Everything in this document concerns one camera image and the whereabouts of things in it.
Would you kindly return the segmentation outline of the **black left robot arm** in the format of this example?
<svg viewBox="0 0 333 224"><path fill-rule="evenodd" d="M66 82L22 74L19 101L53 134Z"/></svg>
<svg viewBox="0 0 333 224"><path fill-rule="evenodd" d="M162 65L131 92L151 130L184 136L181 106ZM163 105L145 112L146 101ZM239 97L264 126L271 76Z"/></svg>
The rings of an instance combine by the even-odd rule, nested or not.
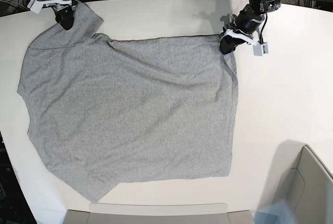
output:
<svg viewBox="0 0 333 224"><path fill-rule="evenodd" d="M264 41L263 30L268 13L278 10L280 0L249 0L238 15L231 15L229 24L220 33L220 51L229 54L241 44L251 45L255 56L268 54L268 43Z"/></svg>

